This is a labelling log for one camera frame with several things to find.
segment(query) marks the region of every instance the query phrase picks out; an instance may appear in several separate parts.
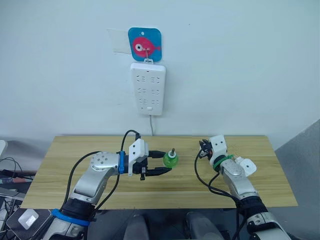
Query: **electrical outlet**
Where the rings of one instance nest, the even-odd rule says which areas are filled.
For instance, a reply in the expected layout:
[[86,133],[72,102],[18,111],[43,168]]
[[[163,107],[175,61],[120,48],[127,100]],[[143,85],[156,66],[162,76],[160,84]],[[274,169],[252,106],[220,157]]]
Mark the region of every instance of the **electrical outlet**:
[[141,114],[161,115],[164,105],[166,68],[162,65],[132,63],[131,79],[137,110]]

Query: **green object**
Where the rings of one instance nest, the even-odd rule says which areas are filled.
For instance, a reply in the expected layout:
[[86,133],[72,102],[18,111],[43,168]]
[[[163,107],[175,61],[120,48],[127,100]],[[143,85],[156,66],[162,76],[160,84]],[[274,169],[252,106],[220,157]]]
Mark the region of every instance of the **green object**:
[[163,164],[167,168],[174,168],[178,164],[178,161],[179,157],[174,148],[163,156]]
[[214,165],[213,165],[213,169],[217,171],[217,167],[220,166],[220,164],[224,161],[224,160],[227,160],[227,159],[232,159],[233,158],[233,155],[229,155],[229,156],[225,156],[224,158],[220,159],[219,161],[217,161]]

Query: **desk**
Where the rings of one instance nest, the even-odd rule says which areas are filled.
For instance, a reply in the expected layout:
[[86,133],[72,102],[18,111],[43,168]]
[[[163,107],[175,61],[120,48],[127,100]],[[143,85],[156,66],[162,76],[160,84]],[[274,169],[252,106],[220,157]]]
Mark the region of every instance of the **desk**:
[[[149,150],[168,152],[175,148],[179,163],[172,171],[161,176],[120,176],[120,182],[101,209],[176,209],[176,208],[234,208],[228,197],[212,194],[196,178],[194,160],[203,136],[142,136]],[[257,172],[249,177],[267,207],[297,206],[296,199],[266,136],[226,136],[228,153],[253,160]],[[82,156],[93,151],[118,152],[122,136],[56,136],[48,150],[33,183],[21,205],[22,208],[60,208],[64,200],[71,168]],[[128,136],[124,150],[134,141]],[[89,157],[78,165],[72,187],[89,166]],[[162,159],[148,161],[150,168],[163,166]],[[216,173],[206,158],[198,161],[200,176],[209,181]],[[116,176],[112,176],[103,199],[112,189]],[[222,176],[213,186],[228,191]]]

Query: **white mount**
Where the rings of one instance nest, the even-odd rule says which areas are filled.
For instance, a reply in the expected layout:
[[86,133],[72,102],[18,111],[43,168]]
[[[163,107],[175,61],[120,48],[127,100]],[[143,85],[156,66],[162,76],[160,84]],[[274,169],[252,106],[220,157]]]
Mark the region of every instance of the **white mount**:
[[213,166],[214,161],[220,155],[227,156],[227,144],[223,135],[217,135],[210,137],[209,142],[212,145],[212,157],[210,158],[210,164]]
[[137,110],[141,114],[161,115],[164,105],[166,68],[147,63],[131,64],[131,79]]
[[142,162],[149,156],[149,147],[143,139],[139,138],[129,146],[128,176],[132,176],[135,163]]

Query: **sticker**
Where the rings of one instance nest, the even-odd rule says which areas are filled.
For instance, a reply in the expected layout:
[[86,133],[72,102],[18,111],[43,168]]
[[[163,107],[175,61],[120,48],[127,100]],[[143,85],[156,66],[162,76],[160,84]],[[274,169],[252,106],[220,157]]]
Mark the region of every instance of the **sticker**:
[[131,54],[126,30],[107,29],[114,53]]
[[139,62],[147,58],[159,62],[162,58],[161,32],[156,28],[132,27],[128,31],[132,57]]
[[35,216],[31,215],[31,217],[29,217],[25,224],[27,224],[27,226],[30,228],[30,226],[35,222],[35,220],[37,220]]

